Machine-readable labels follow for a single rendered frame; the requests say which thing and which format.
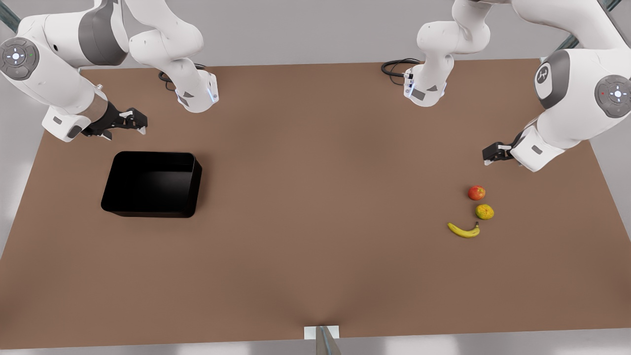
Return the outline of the black storage box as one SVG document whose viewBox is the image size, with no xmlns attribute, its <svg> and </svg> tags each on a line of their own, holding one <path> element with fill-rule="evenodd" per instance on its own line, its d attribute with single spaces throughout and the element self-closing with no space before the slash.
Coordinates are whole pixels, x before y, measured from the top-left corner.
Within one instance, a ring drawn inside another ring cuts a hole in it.
<svg viewBox="0 0 631 355">
<path fill-rule="evenodd" d="M 101 208 L 119 216 L 190 218 L 202 171 L 188 152 L 120 151 L 113 158 Z"/>
</svg>

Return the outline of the yellow banana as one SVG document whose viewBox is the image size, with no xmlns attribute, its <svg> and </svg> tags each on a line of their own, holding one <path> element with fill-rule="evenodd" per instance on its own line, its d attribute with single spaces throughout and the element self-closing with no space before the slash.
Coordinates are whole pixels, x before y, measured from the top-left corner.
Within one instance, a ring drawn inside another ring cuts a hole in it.
<svg viewBox="0 0 631 355">
<path fill-rule="evenodd" d="M 459 228 L 457 225 L 454 225 L 453 223 L 450 223 L 450 222 L 448 222 L 447 226 L 451 232 L 453 232 L 456 236 L 460 236 L 461 238 L 466 238 L 466 239 L 474 238 L 480 234 L 479 222 L 476 222 L 473 229 L 470 229 L 467 231 L 462 228 Z"/>
</svg>

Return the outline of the silver frame post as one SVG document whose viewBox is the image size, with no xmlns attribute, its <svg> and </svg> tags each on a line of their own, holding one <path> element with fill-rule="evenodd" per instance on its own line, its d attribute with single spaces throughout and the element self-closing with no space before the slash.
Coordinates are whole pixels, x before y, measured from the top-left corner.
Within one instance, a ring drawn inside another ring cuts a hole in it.
<svg viewBox="0 0 631 355">
<path fill-rule="evenodd" d="M 315 340 L 315 355 L 341 355 L 339 338 L 338 325 L 304 326 L 304 339 Z"/>
<path fill-rule="evenodd" d="M 0 1 L 0 22 L 3 22 L 12 32 L 16 33 L 18 31 L 21 18 L 9 9 L 4 2 Z"/>
<path fill-rule="evenodd" d="M 559 49 L 627 49 L 628 40 L 611 12 L 626 0 L 542 0 L 535 23 L 561 29 L 574 39 Z"/>
</svg>

